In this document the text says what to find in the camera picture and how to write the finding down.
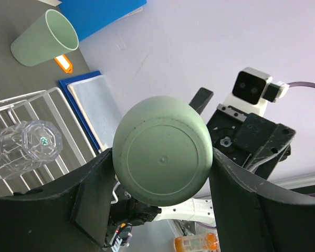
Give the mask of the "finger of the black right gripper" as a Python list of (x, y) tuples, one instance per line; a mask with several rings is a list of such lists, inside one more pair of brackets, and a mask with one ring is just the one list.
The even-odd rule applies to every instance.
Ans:
[(210, 102), (214, 93), (206, 88), (199, 88), (189, 105), (198, 113), (201, 114), (205, 107)]

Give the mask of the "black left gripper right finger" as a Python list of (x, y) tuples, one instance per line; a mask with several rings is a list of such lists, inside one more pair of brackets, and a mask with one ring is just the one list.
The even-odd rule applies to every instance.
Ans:
[(218, 149), (209, 182), (221, 251), (315, 251), (315, 197), (272, 184)]

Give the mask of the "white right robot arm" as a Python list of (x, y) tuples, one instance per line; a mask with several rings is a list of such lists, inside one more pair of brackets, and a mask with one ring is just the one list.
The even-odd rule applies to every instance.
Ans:
[(169, 96), (137, 103), (114, 135), (113, 167), (131, 198), (111, 209), (112, 222), (179, 219), (214, 224), (211, 200), (194, 197), (209, 177), (214, 150), (267, 179), (288, 155), (294, 132), (266, 120), (264, 113), (287, 90), (287, 85), (270, 85), (254, 99), (232, 93), (208, 123), (201, 112), (213, 93), (205, 88), (190, 103)]

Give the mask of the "green plastic cup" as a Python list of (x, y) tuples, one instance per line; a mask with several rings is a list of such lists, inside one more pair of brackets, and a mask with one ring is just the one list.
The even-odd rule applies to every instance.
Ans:
[(213, 146), (201, 116), (169, 96), (147, 98), (121, 119), (112, 158), (124, 189), (138, 201), (172, 206), (193, 197), (213, 164)]
[(70, 21), (61, 12), (49, 9), (12, 42), (10, 50), (19, 63), (33, 67), (78, 46), (78, 35)]

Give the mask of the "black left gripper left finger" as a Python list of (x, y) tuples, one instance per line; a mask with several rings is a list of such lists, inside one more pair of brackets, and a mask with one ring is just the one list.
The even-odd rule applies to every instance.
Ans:
[(102, 251), (114, 183), (107, 149), (44, 186), (0, 197), (0, 251)]

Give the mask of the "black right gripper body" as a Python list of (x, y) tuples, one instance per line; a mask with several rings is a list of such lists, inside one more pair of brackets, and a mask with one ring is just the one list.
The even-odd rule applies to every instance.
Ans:
[(268, 179), (291, 154), (296, 131), (254, 113), (219, 104), (207, 127), (213, 147), (240, 167)]

